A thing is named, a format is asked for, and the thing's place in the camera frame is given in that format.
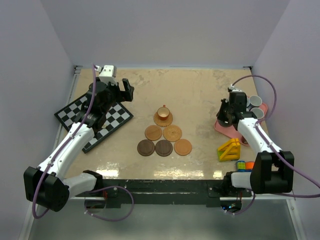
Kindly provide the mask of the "dark brown wooden coaster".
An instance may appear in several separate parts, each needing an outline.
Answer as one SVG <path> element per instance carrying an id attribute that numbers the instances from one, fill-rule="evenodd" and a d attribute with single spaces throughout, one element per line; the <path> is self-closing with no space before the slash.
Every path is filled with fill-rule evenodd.
<path id="1" fill-rule="evenodd" d="M 141 156 L 144 156 L 144 157 L 150 156 L 154 153 L 154 151 L 155 151 L 155 144 L 149 139 L 141 140 L 137 145 L 137 152 Z"/>

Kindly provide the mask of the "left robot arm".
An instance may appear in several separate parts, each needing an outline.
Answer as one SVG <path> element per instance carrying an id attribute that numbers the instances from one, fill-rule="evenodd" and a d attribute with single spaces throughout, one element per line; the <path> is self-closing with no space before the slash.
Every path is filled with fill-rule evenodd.
<path id="1" fill-rule="evenodd" d="M 80 151 L 102 129 L 110 108 L 133 100 L 135 88 L 126 78 L 122 83 L 124 90 L 118 83 L 104 83 L 96 77 L 66 137 L 38 167 L 29 166 L 24 171 L 25 194 L 33 208 L 39 205 L 58 212 L 72 197 L 84 192 L 99 196 L 103 192 L 102 175 L 94 171 L 85 170 L 71 178 L 65 175 Z"/>

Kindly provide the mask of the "scalloped light cork coaster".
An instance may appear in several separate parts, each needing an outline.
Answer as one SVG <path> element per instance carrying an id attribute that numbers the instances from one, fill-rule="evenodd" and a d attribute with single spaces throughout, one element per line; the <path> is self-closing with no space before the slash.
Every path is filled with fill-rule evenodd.
<path id="1" fill-rule="evenodd" d="M 158 116 L 158 113 L 156 112 L 153 116 L 153 121 L 156 125 L 158 125 L 159 127 L 167 127 L 169 125 L 172 124 L 173 122 L 173 115 L 170 112 L 168 115 L 168 118 L 165 120 L 161 120 L 160 117 Z"/>

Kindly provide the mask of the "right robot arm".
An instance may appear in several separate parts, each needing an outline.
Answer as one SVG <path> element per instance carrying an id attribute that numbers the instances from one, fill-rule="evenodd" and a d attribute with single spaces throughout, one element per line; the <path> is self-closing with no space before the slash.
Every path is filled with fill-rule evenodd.
<path id="1" fill-rule="evenodd" d="M 251 172 L 228 172 L 223 183 L 223 192 L 230 197 L 241 189 L 250 189 L 256 194 L 282 194 L 293 189 L 294 171 L 291 169 L 294 156 L 283 151 L 262 129 L 257 116 L 247 111 L 247 95 L 232 90 L 228 99 L 221 100 L 217 113 L 219 122 L 232 126 L 247 141 L 256 154 Z"/>

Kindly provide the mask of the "light orange wooden coaster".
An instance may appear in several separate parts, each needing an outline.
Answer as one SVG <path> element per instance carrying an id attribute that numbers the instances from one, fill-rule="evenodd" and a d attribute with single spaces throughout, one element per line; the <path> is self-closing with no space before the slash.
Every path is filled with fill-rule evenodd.
<path id="1" fill-rule="evenodd" d="M 180 156 L 186 156 L 192 151 L 192 144 L 187 139 L 179 139 L 174 143 L 174 150 Z"/>

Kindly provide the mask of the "round light cork coaster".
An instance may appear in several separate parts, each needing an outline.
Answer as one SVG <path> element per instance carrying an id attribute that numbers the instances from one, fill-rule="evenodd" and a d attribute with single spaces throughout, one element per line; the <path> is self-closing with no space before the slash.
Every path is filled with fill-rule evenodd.
<path id="1" fill-rule="evenodd" d="M 163 129 L 163 137 L 170 142 L 176 142 L 182 137 L 182 130 L 179 126 L 171 124 Z"/>

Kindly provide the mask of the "pink cup gold inside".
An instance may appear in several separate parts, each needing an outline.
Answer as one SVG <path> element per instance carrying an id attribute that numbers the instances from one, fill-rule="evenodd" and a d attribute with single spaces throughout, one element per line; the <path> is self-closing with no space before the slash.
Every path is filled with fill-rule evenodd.
<path id="1" fill-rule="evenodd" d="M 163 105 L 162 107 L 160 107 L 158 110 L 157 110 L 157 116 L 159 117 L 159 119 L 161 121 L 165 121 L 168 119 L 169 115 L 170 115 L 170 110 L 166 107 L 166 105 Z"/>

